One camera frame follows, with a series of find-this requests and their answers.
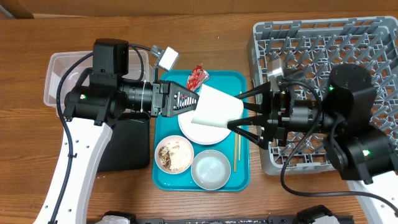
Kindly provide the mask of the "wooden chopstick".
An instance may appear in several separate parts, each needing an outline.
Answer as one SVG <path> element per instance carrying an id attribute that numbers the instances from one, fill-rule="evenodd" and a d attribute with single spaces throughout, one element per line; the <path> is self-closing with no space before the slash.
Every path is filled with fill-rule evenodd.
<path id="1" fill-rule="evenodd" d="M 238 135 L 238 160 L 241 160 L 241 136 Z"/>
<path id="2" fill-rule="evenodd" d="M 233 171 L 236 172 L 238 160 L 238 134 L 234 135 L 234 160 L 233 160 Z"/>

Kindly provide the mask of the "white cup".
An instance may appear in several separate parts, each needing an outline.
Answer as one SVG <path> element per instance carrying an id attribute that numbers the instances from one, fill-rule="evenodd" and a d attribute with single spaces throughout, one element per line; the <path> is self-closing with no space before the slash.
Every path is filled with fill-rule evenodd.
<path id="1" fill-rule="evenodd" d="M 243 111 L 240 99 L 202 84 L 192 123 L 227 128 L 229 121 L 242 118 Z"/>

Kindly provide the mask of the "white round plate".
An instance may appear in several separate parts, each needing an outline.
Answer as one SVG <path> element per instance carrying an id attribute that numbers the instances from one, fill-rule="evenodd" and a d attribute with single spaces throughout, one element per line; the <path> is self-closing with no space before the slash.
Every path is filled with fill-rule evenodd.
<path id="1" fill-rule="evenodd" d="M 221 142 L 230 134 L 230 130 L 192 123 L 193 112 L 178 115 L 178 125 L 186 138 L 194 143 L 212 145 Z"/>

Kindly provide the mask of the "grey bowl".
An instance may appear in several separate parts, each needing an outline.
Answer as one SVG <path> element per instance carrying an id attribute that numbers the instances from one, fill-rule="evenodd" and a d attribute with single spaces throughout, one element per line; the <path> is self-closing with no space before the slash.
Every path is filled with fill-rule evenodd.
<path id="1" fill-rule="evenodd" d="M 198 153 L 191 164 L 193 181 L 204 190 L 218 190 L 225 186 L 231 175 L 228 158 L 220 151 Z"/>

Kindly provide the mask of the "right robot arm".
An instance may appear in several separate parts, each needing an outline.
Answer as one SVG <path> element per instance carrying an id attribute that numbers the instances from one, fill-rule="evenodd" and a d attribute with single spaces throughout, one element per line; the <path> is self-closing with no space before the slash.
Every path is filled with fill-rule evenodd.
<path id="1" fill-rule="evenodd" d="M 272 141 L 287 144 L 291 132 L 308 138 L 324 135 L 327 159 L 349 184 L 339 196 L 355 196 L 369 223 L 397 222 L 397 151 L 389 136 L 371 122 L 376 88 L 368 70 L 352 63 L 335 66 L 324 97 L 314 88 L 311 100 L 296 100 L 294 87 L 309 88 L 302 70 L 277 65 L 267 81 L 239 95 L 261 95 L 259 104 L 245 103 L 255 113 L 227 123 L 229 130 L 262 149 Z"/>

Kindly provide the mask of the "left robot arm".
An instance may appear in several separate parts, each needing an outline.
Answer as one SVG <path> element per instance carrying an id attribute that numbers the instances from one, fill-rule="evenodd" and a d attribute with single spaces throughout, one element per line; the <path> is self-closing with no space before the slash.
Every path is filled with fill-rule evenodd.
<path id="1" fill-rule="evenodd" d="M 112 127 L 126 111 L 173 117 L 197 107 L 199 96 L 184 86 L 153 78 L 127 78 L 129 53 L 141 45 L 97 39 L 93 64 L 66 95 L 57 93 L 63 144 L 37 223 L 85 223 L 98 166 Z"/>

